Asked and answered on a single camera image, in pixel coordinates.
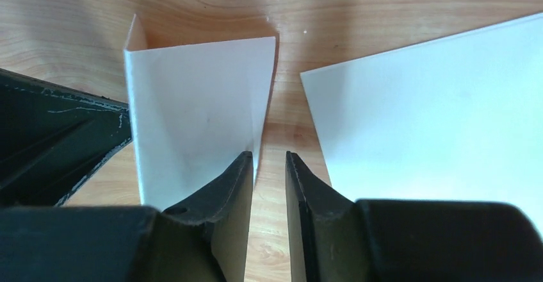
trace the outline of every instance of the black object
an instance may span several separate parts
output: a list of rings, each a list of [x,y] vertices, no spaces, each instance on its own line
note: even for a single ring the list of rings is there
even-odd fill
[[[543,281],[543,245],[501,203],[358,200],[291,152],[286,197],[292,281]]]
[[[139,206],[0,210],[0,280],[243,281],[252,177],[245,152],[164,213]]]
[[[126,104],[0,69],[0,206],[64,203],[131,138]]]

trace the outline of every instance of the paper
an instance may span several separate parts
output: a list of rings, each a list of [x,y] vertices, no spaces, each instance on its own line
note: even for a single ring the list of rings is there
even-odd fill
[[[168,208],[242,151],[256,177],[275,37],[147,49],[134,16],[124,57],[142,204]]]
[[[501,201],[543,230],[543,13],[302,73],[345,197]]]

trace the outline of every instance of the white card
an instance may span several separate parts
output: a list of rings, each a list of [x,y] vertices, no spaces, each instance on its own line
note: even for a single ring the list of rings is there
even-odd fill
[[[302,83],[345,197],[506,202],[543,230],[543,13]]]
[[[275,37],[147,49],[134,16],[124,58],[142,204],[168,208],[242,151],[256,177]]]

